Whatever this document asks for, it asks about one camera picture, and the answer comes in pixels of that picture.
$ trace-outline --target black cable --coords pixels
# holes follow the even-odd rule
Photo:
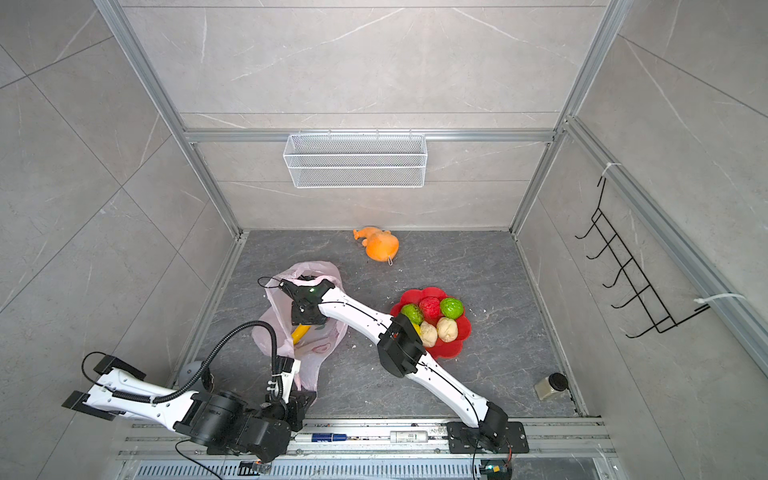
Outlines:
[[[462,397],[464,397],[464,399],[465,399],[465,400],[467,401],[467,403],[469,404],[470,408],[472,408],[472,413],[474,413],[474,414],[475,414],[475,418],[476,418],[476,419],[477,419],[477,421],[478,421],[478,428],[479,428],[479,427],[480,427],[480,416],[478,415],[478,412],[477,412],[477,410],[475,410],[475,406],[474,406],[474,405],[472,405],[472,401],[471,401],[471,400],[470,400],[470,399],[467,397],[467,395],[465,395],[465,393],[464,393],[464,392],[462,392],[461,390],[459,390],[459,389],[458,389],[458,387],[456,387],[455,385],[453,385],[452,383],[450,383],[450,382],[448,381],[448,379],[447,379],[447,378],[445,378],[444,376],[440,375],[440,372],[438,372],[437,370],[433,369],[431,366],[427,365],[426,363],[422,363],[422,362],[420,362],[420,363],[419,363],[419,365],[420,365],[420,366],[423,366],[424,368],[428,369],[430,372],[434,373],[435,375],[437,375],[438,377],[440,377],[441,379],[443,379],[443,381],[444,381],[445,383],[448,383],[448,384],[449,384],[451,387],[453,387],[453,389],[454,389],[456,392],[459,392],[459,393],[462,395]],[[476,480],[476,478],[477,478],[477,477],[475,476],[475,456],[478,454],[478,449],[479,449],[479,448],[480,448],[480,439],[479,439],[479,438],[475,438],[475,451],[472,453],[472,463],[471,463],[471,465],[470,465],[470,468],[472,468],[472,480]]]
[[[362,313],[363,315],[367,315],[368,317],[370,317],[370,318],[371,318],[371,320],[373,320],[374,322],[376,322],[376,323],[377,323],[377,324],[379,324],[380,326],[384,326],[384,325],[381,323],[381,320],[377,319],[376,317],[374,317],[374,316],[373,316],[373,315],[371,315],[370,313],[366,312],[365,310],[359,309],[359,308],[357,308],[356,306],[354,306],[354,305],[350,305],[350,304],[349,304],[349,303],[347,303],[347,302],[342,302],[342,301],[339,301],[339,300],[334,300],[334,301],[332,301],[332,302],[320,302],[320,303],[318,303],[318,305],[326,305],[326,304],[328,304],[328,303],[341,303],[341,304],[343,304],[343,305],[351,306],[353,309],[357,310],[358,312]]]
[[[227,335],[225,335],[219,343],[216,344],[213,350],[210,351],[208,354],[208,357],[203,361],[202,364],[200,364],[200,368],[197,370],[197,372],[192,375],[192,378],[189,379],[189,381],[182,386],[177,391],[170,393],[165,396],[159,396],[155,398],[151,398],[149,396],[144,395],[135,395],[133,393],[126,393],[121,392],[119,390],[116,390],[112,392],[112,396],[118,399],[124,399],[124,400],[130,400],[132,402],[139,402],[139,403],[164,403],[169,402],[173,399],[176,399],[184,394],[187,390],[189,390],[192,385],[200,378],[201,375],[203,375],[203,372],[205,369],[208,368],[211,362],[213,362],[214,358],[216,358],[216,355],[221,351],[221,349],[224,347],[224,345],[229,342],[232,337],[234,337],[239,332],[250,328],[252,326],[261,326],[266,329],[267,332],[270,333],[270,339],[272,340],[272,377],[279,377],[280,376],[280,368],[277,365],[277,335],[275,334],[275,329],[272,328],[272,326],[269,323],[262,322],[261,320],[251,320],[250,322],[245,322],[242,325],[236,326],[233,328]],[[280,396],[283,395],[283,383],[278,380],[278,388],[280,391]]]
[[[472,453],[472,480],[477,479],[477,477],[475,477],[475,455],[478,454],[478,448],[480,448],[479,443],[480,441],[475,439],[475,452]]]
[[[178,442],[176,445],[174,445],[174,448],[176,449],[176,452],[177,452],[179,455],[181,455],[181,456],[183,456],[184,458],[186,458],[187,460],[189,460],[190,462],[193,462],[193,463],[197,463],[199,466],[201,466],[201,467],[205,468],[207,471],[209,471],[209,472],[211,472],[212,474],[214,474],[214,475],[216,476],[216,478],[218,478],[219,480],[224,480],[224,478],[223,478],[221,475],[219,475],[219,474],[217,474],[216,472],[214,472],[214,471],[213,471],[211,468],[208,468],[207,466],[205,466],[205,465],[203,465],[202,463],[198,462],[198,461],[197,461],[197,460],[195,460],[194,458],[189,458],[189,457],[187,457],[185,454],[181,453],[181,450],[179,450],[179,445],[180,445],[180,444],[182,444],[182,443],[184,443],[184,442],[189,442],[189,441],[190,441],[189,439],[186,439],[186,440],[182,440],[181,442]]]
[[[270,279],[270,280],[275,280],[275,281],[277,281],[278,283],[279,283],[279,282],[282,282],[282,280],[281,280],[281,279],[279,279],[279,278],[275,278],[274,276],[260,276],[259,278],[257,278],[257,279],[256,279],[256,283],[258,283],[258,284],[259,284],[259,286],[260,286],[261,288],[280,288],[280,285],[274,285],[274,286],[266,286],[266,285],[262,285],[262,284],[261,284],[261,279],[263,279],[263,278],[268,278],[268,279]]]
[[[100,354],[101,354],[101,355],[103,355],[103,356],[107,356],[107,354],[106,354],[106,353],[104,353],[104,352],[91,352],[91,353],[87,354],[87,355],[86,355],[86,356],[83,358],[83,361],[80,363],[80,371],[81,371],[81,372],[83,372],[83,376],[84,376],[86,379],[88,379],[88,381],[89,381],[89,382],[93,383],[93,384],[94,384],[94,385],[96,385],[96,386],[103,386],[102,384],[100,384],[100,383],[99,383],[99,382],[97,382],[96,380],[93,380],[91,377],[89,377],[89,376],[88,376],[88,374],[85,372],[85,360],[87,360],[89,356],[91,356],[91,355],[93,355],[93,354],[95,354],[95,353],[100,353]]]
[[[507,462],[504,464],[504,466],[509,468],[509,462],[512,461],[512,444],[509,443],[509,439],[507,439],[507,446],[509,447],[509,455],[507,456]]]

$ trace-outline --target black motor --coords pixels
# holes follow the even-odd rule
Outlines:
[[[248,409],[232,392],[201,392],[191,398],[194,404],[174,430],[208,447],[208,455],[253,453],[268,463],[288,449],[291,425],[282,419],[287,414],[282,406]]]

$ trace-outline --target red fruit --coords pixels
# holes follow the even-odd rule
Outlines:
[[[434,296],[427,296],[419,302],[419,310],[422,311],[424,317],[430,320],[437,320],[442,316],[440,311],[440,300]]]

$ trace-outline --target mounting plate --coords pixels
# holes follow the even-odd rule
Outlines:
[[[474,453],[475,442],[472,440],[478,434],[478,429],[472,429],[462,422],[448,422],[445,424],[448,429],[448,447],[451,453]],[[531,449],[528,447],[528,436],[525,434],[525,428],[520,422],[507,423],[507,440],[512,448],[512,453],[528,453]],[[503,445],[497,451],[492,453],[506,452],[507,445]],[[477,449],[477,452],[486,452],[484,449]]]

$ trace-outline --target jar lid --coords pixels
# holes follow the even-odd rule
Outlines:
[[[549,385],[558,392],[562,392],[568,388],[568,379],[562,373],[553,373],[549,376]]]

